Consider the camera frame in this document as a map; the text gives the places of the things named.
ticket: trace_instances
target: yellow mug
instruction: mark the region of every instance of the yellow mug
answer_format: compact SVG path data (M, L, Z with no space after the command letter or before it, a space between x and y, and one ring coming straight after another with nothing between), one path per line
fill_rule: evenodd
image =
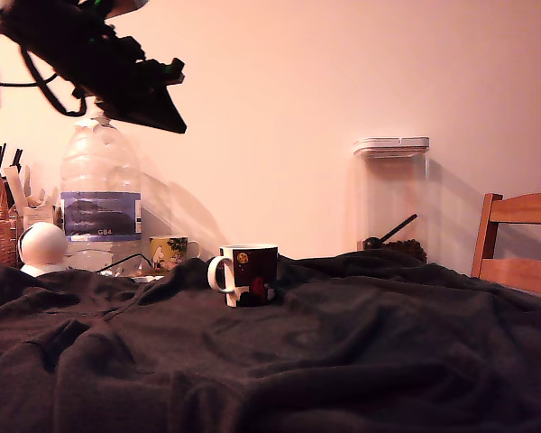
M185 260L196 258L201 253L198 242L189 241L187 236L151 236L150 241L152 269L157 273L167 273ZM198 249L196 255L191 257L188 256L190 244L196 244Z

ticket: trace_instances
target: white mug handle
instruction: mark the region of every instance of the white mug handle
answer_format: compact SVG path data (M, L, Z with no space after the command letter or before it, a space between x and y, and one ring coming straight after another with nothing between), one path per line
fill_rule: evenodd
M187 247L190 245L190 244L196 244L197 247L198 247L198 253L197 255L194 255L192 257L189 257L190 259L197 259L198 257L200 257L200 254L202 253L202 248L200 247L200 244L197 242L197 241L188 241L187 242Z
M227 261L229 264L233 264L233 260L230 257L218 256L208 265L208 284L212 290L218 290L221 293L233 293L234 288L221 288L216 282L216 268L220 262Z

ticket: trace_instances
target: black spoon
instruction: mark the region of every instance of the black spoon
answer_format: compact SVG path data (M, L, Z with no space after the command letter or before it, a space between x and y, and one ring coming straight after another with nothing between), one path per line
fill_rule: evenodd
M382 244L389 239L391 236L395 235L400 229L402 229L407 224L411 223L415 218L417 218L417 214L411 215L409 218L407 218L405 221L400 223L398 226L393 228L390 232L388 232L385 236L383 236L381 239L378 237L369 237L364 241L363 244L363 250L371 250L374 248L381 248Z

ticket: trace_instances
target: wooden chair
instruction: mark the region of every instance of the wooden chair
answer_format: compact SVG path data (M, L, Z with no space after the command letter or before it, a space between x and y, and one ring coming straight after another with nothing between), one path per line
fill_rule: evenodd
M505 200L485 194L471 276L541 294L541 261L493 259L500 223L541 224L541 193Z

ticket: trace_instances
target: large water bottle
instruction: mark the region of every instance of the large water bottle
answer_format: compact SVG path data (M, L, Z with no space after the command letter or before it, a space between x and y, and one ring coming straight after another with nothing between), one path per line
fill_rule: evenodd
M60 191L67 266L98 271L141 252L139 162L102 112L76 123L61 164ZM136 257L112 269L128 272L139 264Z

